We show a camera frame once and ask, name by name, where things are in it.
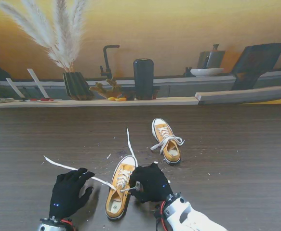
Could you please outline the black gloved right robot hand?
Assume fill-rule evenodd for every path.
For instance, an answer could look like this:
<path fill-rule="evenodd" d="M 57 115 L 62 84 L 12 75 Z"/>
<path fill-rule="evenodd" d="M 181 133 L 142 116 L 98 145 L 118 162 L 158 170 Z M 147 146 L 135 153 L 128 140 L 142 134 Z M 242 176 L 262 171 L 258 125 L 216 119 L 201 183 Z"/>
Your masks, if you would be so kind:
<path fill-rule="evenodd" d="M 131 189 L 129 192 L 141 203 L 165 201 L 167 196 L 173 194 L 167 178 L 156 163 L 137 167 L 130 176 L 129 185 L 134 187 L 137 181 L 142 185 L 142 191 Z"/>

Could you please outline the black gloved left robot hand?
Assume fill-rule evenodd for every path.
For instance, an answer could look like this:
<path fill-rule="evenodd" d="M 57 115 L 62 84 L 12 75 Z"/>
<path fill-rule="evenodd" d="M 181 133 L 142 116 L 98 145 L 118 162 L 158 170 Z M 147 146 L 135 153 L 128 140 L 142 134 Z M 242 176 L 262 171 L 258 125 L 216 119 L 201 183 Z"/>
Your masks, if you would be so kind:
<path fill-rule="evenodd" d="M 86 168 L 58 175 L 50 199 L 49 218 L 68 218 L 84 207 L 94 188 L 88 187 L 82 196 L 80 191 L 86 181 L 94 176 Z"/>

